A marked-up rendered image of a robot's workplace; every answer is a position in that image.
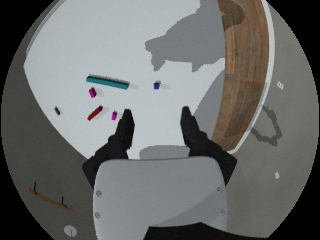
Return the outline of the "turquoise rod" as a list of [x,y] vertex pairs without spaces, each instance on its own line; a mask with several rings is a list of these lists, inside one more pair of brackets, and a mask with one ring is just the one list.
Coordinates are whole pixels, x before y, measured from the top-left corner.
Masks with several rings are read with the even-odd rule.
[[129,85],[127,83],[123,83],[123,82],[119,82],[119,81],[98,78],[98,77],[92,77],[92,76],[88,76],[86,78],[86,82],[107,85],[107,86],[116,87],[116,88],[125,89],[125,90],[127,90],[128,85]]

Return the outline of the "small magenta block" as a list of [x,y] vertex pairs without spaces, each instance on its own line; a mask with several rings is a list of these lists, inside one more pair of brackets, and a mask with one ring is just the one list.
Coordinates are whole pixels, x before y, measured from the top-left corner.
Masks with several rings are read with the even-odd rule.
[[117,113],[116,113],[116,112],[113,112],[113,114],[112,114],[112,120],[116,120],[116,116],[117,116]]
[[95,93],[94,88],[90,89],[90,90],[89,90],[89,93],[90,93],[90,95],[91,95],[92,98],[94,98],[94,97],[96,96],[96,93]]

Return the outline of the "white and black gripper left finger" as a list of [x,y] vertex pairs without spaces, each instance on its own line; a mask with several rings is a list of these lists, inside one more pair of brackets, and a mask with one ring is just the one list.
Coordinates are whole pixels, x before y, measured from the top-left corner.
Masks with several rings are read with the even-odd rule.
[[108,143],[83,163],[82,170],[93,190],[96,175],[102,162],[111,159],[129,159],[126,151],[132,147],[134,128],[132,112],[130,109],[125,109],[122,119],[118,122],[116,132],[108,138]]

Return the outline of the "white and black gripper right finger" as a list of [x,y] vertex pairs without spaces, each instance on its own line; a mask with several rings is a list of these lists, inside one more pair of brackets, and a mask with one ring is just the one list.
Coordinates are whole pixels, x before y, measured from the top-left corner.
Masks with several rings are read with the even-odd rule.
[[204,131],[200,131],[196,118],[192,116],[188,106],[182,107],[180,126],[184,144],[190,148],[188,157],[209,156],[216,159],[220,165],[226,187],[237,164],[236,158],[225,150],[223,151],[220,145],[208,139]]

